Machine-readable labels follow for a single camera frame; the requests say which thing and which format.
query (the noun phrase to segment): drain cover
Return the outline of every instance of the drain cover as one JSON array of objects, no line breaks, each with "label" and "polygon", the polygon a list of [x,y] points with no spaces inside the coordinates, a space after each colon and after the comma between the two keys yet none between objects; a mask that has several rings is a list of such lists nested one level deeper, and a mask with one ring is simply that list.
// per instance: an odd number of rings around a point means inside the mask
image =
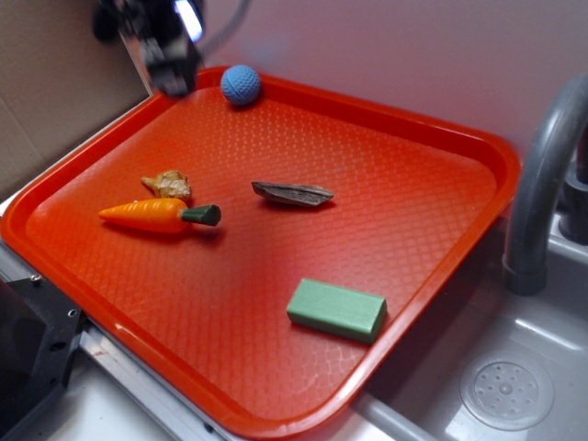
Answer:
[{"label": "drain cover", "polygon": [[492,352],[469,363],[460,391],[477,419],[501,430],[523,430],[539,423],[553,403],[553,385],[545,369],[509,352]]}]

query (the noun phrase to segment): gray sink basin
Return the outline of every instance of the gray sink basin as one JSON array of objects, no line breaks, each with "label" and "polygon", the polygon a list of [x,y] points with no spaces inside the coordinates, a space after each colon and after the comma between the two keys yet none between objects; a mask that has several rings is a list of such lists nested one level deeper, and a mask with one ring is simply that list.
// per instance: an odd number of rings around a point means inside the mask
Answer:
[{"label": "gray sink basin", "polygon": [[502,227],[365,387],[423,429],[414,439],[588,439],[588,254],[552,237],[547,288],[519,297],[503,287]]}]

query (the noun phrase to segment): knitted blue ball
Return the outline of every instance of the knitted blue ball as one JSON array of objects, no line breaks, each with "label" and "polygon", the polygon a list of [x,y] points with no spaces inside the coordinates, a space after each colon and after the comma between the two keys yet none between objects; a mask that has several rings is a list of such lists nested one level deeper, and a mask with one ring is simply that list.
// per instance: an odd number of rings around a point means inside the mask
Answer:
[{"label": "knitted blue ball", "polygon": [[235,106],[253,103],[261,90],[261,80],[249,66],[238,65],[227,69],[220,80],[225,98]]}]

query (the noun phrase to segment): faucet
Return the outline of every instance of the faucet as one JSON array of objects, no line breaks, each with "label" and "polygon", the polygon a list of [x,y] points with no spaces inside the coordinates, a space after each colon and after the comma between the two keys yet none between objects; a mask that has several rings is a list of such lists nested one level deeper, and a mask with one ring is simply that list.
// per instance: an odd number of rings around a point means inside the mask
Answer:
[{"label": "faucet", "polygon": [[525,159],[514,196],[503,256],[504,284],[515,294],[537,294],[547,284],[553,216],[568,240],[588,244],[588,73],[561,88]]}]

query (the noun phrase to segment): toy carrot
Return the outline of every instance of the toy carrot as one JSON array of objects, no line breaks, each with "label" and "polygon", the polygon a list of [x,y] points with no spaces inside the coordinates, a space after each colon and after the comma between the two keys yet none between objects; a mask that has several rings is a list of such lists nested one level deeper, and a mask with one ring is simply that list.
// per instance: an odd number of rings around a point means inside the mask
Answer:
[{"label": "toy carrot", "polygon": [[187,222],[216,226],[221,220],[221,209],[216,205],[189,209],[180,199],[155,198],[103,209],[98,216],[104,221],[148,232],[181,232]]}]

